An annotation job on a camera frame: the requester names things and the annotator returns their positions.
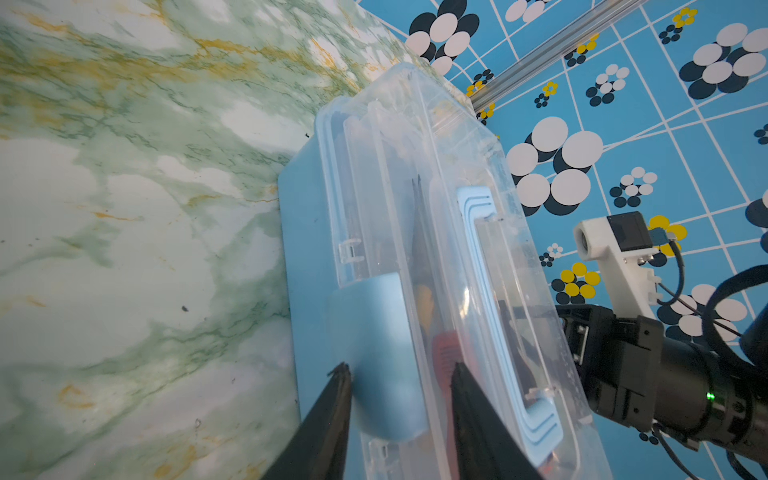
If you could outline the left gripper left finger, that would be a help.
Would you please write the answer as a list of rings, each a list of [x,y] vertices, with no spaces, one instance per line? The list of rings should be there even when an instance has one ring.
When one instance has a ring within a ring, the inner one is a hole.
[[[352,376],[341,362],[282,453],[262,478],[343,479],[352,406]]]

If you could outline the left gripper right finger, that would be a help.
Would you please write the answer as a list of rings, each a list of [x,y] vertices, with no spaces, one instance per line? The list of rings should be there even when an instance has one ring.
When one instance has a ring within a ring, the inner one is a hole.
[[[461,479],[535,480],[541,475],[512,438],[469,368],[451,376],[452,416]]]

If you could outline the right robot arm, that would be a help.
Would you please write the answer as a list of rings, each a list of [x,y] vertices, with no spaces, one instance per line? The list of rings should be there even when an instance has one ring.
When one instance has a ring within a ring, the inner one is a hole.
[[[757,319],[736,353],[714,315],[733,295],[767,281],[758,265],[720,284],[702,313],[704,345],[666,337],[655,318],[619,318],[595,305],[560,305],[557,313],[591,410],[641,432],[663,430],[695,450],[709,442],[767,462],[767,320]]]

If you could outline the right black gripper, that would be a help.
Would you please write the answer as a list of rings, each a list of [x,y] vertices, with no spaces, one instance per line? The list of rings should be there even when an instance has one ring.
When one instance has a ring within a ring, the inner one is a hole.
[[[658,320],[601,306],[559,305],[557,314],[594,413],[641,432],[705,428],[714,363],[703,348],[666,337]]]

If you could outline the yellow-handled pliers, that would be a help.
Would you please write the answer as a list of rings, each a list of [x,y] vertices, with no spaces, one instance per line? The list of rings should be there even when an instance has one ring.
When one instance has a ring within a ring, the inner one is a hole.
[[[428,257],[428,244],[424,229],[424,200],[421,178],[413,182],[414,190],[414,232],[413,232],[413,271],[414,298],[422,334],[427,336],[433,322],[434,299],[431,290],[431,266]]]

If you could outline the small orange screwdriver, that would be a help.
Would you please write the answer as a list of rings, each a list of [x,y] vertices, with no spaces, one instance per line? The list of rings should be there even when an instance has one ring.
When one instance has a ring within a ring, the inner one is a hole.
[[[433,338],[432,361],[446,409],[446,453],[451,478],[479,479],[476,422],[465,385],[458,388],[459,414],[454,414],[452,378],[456,365],[463,362],[456,331],[443,332]]]

